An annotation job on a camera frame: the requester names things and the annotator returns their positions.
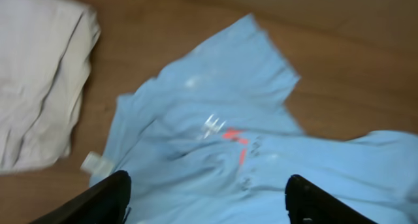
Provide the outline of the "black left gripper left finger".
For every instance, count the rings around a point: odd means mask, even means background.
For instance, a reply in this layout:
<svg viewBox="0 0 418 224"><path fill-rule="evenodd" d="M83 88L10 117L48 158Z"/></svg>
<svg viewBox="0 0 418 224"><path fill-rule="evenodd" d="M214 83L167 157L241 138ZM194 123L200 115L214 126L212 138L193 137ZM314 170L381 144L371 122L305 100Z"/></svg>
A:
<svg viewBox="0 0 418 224"><path fill-rule="evenodd" d="M119 170L31 224L124 224L131 178Z"/></svg>

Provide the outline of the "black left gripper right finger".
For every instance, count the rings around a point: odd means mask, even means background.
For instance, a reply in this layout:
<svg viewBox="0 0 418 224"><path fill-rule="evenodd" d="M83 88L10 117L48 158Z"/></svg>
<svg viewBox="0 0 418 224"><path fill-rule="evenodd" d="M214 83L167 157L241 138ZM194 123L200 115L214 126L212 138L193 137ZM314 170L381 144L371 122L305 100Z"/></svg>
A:
<svg viewBox="0 0 418 224"><path fill-rule="evenodd" d="M291 224L376 224L297 174L285 187L285 208Z"/></svg>

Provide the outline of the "light blue printed t-shirt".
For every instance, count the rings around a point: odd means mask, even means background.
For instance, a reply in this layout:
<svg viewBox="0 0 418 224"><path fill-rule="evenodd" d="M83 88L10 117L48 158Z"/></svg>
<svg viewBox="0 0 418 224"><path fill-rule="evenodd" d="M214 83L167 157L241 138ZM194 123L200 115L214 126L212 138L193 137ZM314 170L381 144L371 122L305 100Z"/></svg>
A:
<svg viewBox="0 0 418 224"><path fill-rule="evenodd" d="M377 223L417 222L417 136L307 135L284 102L298 74L247 15L118 97L96 184L129 173L129 223L287 223L299 174Z"/></svg>

